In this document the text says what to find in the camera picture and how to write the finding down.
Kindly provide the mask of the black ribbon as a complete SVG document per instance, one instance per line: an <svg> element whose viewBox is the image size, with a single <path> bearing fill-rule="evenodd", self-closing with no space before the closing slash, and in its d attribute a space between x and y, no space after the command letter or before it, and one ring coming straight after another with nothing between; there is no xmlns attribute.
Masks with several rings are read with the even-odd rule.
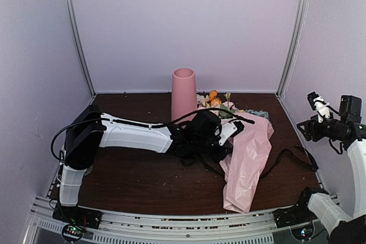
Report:
<svg viewBox="0 0 366 244"><path fill-rule="evenodd" d="M294 145L295 148L297 149L300 149L300 150L303 150L307 156L308 156L308 159L309 161L306 162L306 161L303 161L301 160L299 157L297 157L294 152L288 148L284 148L282 149L274 164L266 171L266 172L263 172L260 177L259 177L259 180L262 180L264 178L266 178L271 172L272 170L278 166L283 158L283 156L287 155L292 161L294 161L295 163L297 163L298 165L300 165L301 167L307 169L307 170L310 170L312 172L316 172L319 167L314 159L314 157L311 155L311 153L305 149L304 147L300 146L300 145ZM200 156L200 155L197 155L197 154L193 154L193 155L186 155L186 156L183 156L181 157L181 164L184 166L184 167L189 167L191 166L195 160L199 160L200 163L203 165L203 167L207 170L207 171L210 171L212 173L215 173L215 175L218 175L219 177L222 177L224 178L225 177L225 174L222 173L222 172L219 172L218 170L216 170L215 168L211 167L209 164L207 164L203 158Z"/></svg>

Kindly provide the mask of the artificial flower bouquet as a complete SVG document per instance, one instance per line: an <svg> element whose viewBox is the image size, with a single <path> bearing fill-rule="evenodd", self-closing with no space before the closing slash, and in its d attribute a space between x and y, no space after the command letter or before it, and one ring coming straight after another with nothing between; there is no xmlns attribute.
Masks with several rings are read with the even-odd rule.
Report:
<svg viewBox="0 0 366 244"><path fill-rule="evenodd" d="M211 112L215 113L221 119L234 118L232 114L239 115L241 113L247 113L269 120L269 113L267 111L244 110L236 107L231 101L231 93L224 94L224 101L219 98L217 90L211 90L207 95L196 94L196 98L198 109L210 109Z"/></svg>

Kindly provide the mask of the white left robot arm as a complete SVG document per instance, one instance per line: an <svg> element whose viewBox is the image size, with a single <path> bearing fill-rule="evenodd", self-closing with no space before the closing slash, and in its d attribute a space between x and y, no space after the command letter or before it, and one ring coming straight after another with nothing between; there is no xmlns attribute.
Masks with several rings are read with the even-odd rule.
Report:
<svg viewBox="0 0 366 244"><path fill-rule="evenodd" d="M180 158L184 166L208 155L222 161L233 151L230 139L254 121L227 111L224 122L214 108L196 110L168 123L131 121L87 107L71 125L66 126L64 145L59 154L59 212L69 223L82 219L77 207L79 190L87 169L92 167L98 149L122 147L142 149Z"/></svg>

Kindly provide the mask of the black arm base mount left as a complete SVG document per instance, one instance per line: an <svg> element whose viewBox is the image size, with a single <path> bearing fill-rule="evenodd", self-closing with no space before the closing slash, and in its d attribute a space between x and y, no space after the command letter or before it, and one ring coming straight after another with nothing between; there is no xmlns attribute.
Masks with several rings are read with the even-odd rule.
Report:
<svg viewBox="0 0 366 244"><path fill-rule="evenodd" d="M102 212L78 206L66 207L57 205L52 217L81 228L98 229L101 223Z"/></svg>

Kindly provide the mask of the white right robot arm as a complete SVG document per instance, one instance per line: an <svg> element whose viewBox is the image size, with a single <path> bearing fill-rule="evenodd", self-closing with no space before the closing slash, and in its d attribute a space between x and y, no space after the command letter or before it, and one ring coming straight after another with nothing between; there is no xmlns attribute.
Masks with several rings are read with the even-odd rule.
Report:
<svg viewBox="0 0 366 244"><path fill-rule="evenodd" d="M306 141L329 144L339 161L334 169L320 161L320 178L325 180L336 202L324 191L311 192L307 200L293 209L293 217L305 222L313 214L328 234L328 243L365 243L365 120L361 117L362 100L342 95L335 110L321 95L311 92L307 100L315 112L297 124Z"/></svg>

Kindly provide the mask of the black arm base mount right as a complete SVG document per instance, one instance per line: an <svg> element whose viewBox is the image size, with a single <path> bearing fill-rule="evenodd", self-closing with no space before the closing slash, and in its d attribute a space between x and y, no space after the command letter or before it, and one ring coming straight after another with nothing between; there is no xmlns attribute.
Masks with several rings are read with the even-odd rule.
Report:
<svg viewBox="0 0 366 244"><path fill-rule="evenodd" d="M311 212L307 206L299 204L288 208L280 208L273 212L274 220L277 228L294 226L305 222L312 222L317 219L315 214Z"/></svg>

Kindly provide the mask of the pink wrapping paper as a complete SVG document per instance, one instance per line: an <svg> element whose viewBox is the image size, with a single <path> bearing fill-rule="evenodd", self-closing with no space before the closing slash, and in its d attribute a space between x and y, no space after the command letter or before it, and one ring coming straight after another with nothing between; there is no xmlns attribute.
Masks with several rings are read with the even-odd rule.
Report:
<svg viewBox="0 0 366 244"><path fill-rule="evenodd" d="M268 119L248 113L239 116L254 121L233 138L233 152L220 162L225 173L223 208L248 213L254 199L259 177L267 163L274 133Z"/></svg>

